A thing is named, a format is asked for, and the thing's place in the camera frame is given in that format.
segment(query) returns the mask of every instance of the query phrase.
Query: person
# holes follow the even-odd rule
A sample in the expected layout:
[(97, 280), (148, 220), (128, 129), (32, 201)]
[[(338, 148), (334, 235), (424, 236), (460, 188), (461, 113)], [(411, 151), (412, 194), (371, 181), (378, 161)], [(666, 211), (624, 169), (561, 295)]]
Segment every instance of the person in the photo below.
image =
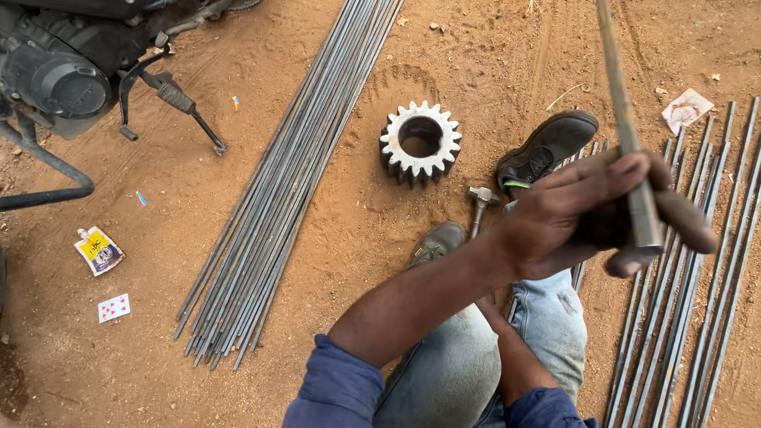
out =
[[(435, 226), (404, 273), (317, 335), (283, 427), (596, 426), (575, 408), (587, 331), (569, 268), (610, 248), (613, 276), (647, 266), (625, 197), (646, 177), (686, 245), (705, 254), (717, 244), (652, 152), (612, 149), (550, 174), (596, 132), (591, 113), (558, 113), (500, 159), (495, 179), (510, 202), (499, 223), (467, 244), (459, 224)], [(489, 299), (508, 284), (510, 323)], [(379, 368), (403, 353), (384, 388)]]

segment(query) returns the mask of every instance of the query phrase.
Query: blue shirt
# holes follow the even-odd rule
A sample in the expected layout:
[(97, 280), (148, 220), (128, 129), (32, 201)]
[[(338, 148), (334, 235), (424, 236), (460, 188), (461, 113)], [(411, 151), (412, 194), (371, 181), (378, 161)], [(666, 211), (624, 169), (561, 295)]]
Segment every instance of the blue shirt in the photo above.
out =
[[(318, 335), (307, 361), (298, 397), (288, 407), (284, 428), (372, 428), (378, 397), (384, 388), (381, 371)], [(597, 428), (582, 421), (560, 388), (535, 388), (505, 409), (507, 428)]]

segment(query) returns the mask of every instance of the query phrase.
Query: gear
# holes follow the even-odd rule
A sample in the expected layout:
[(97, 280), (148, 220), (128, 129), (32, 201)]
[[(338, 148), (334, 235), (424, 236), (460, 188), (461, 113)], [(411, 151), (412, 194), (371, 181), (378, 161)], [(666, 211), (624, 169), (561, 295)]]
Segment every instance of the gear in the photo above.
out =
[(228, 8), (229, 11), (242, 11), (259, 4), (262, 0), (237, 0)]
[[(460, 154), (462, 134), (456, 133), (457, 121), (450, 121), (451, 112), (441, 112), (441, 105), (428, 107), (423, 101), (418, 107), (410, 101), (409, 109), (399, 106), (399, 114), (388, 115), (388, 126), (378, 140), (380, 160), (389, 176), (410, 187), (415, 183), (425, 186), (429, 180), (438, 183), (449, 174)], [(408, 150), (403, 145), (416, 139), (417, 145)]]

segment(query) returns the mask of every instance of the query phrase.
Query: hammer head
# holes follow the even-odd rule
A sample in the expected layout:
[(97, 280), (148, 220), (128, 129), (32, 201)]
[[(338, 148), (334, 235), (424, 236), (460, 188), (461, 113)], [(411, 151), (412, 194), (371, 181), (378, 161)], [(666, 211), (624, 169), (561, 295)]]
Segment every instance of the hammer head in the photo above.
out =
[(501, 200), (491, 189), (487, 187), (473, 187), (468, 189), (467, 196), (472, 200), (480, 200), (487, 205), (499, 205)]

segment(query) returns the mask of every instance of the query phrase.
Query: black shoe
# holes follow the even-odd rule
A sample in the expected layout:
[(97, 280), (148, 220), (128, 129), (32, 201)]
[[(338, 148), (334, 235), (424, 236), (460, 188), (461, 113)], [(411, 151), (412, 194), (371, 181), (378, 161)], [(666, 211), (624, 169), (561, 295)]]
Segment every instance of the black shoe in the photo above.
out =
[(449, 221), (436, 225), (417, 241), (406, 269), (439, 258), (464, 243), (465, 230), (459, 223)]
[(542, 122), (519, 148), (497, 162), (494, 178), (505, 191), (530, 185), (578, 153), (597, 133), (597, 118), (588, 111), (566, 110)]

